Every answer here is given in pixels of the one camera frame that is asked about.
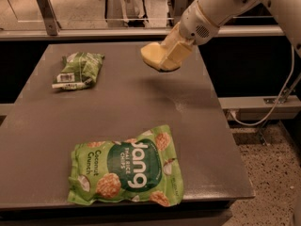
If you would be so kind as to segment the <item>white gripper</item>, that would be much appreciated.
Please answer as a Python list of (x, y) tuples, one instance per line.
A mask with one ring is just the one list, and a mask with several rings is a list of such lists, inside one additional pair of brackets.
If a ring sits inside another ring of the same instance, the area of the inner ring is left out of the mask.
[(193, 44), (207, 43), (218, 31), (219, 27), (205, 15), (199, 1), (195, 0), (182, 14), (180, 23), (176, 23), (161, 42), (161, 46), (166, 49), (169, 59), (182, 65), (192, 53)]

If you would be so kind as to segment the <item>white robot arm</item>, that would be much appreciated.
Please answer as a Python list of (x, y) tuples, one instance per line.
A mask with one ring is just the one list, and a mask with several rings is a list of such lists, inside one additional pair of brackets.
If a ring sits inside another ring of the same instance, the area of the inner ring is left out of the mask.
[(267, 8), (301, 56), (301, 0), (195, 0), (162, 42), (166, 52), (159, 69), (171, 72), (180, 68), (193, 46), (207, 43), (232, 17), (259, 3)]

